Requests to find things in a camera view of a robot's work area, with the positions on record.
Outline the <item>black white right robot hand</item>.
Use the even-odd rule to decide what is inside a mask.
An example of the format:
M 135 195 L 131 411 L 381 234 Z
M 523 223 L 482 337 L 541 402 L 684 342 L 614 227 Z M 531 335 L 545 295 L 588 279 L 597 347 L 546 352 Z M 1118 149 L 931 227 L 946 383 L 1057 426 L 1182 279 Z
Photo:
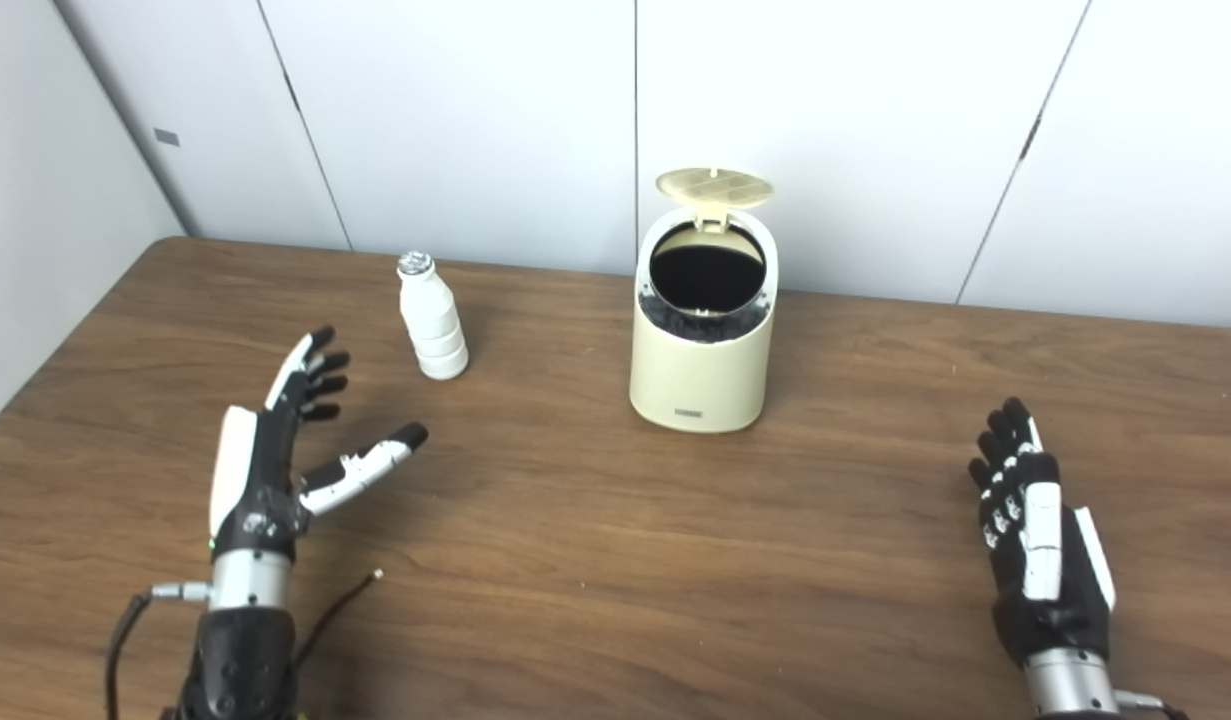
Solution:
M 1109 658 L 1115 587 L 1089 510 L 1064 500 L 1057 457 L 1019 398 L 991 410 L 986 423 L 968 474 L 1004 652 L 1018 666 L 1050 650 Z

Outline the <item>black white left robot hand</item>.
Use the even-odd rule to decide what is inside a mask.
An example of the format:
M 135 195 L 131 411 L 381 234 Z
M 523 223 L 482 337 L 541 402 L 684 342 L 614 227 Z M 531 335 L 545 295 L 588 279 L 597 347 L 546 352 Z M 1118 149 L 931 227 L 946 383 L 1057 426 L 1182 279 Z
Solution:
M 259 410 L 227 409 L 217 448 L 209 503 L 211 556 L 273 551 L 295 558 L 295 542 L 313 518 L 363 495 L 428 439 L 419 421 L 373 446 L 343 452 L 309 471 L 292 469 L 304 425 L 336 418 L 326 396 L 347 386 L 350 354 L 327 354 L 331 325 L 304 334 L 282 361 Z

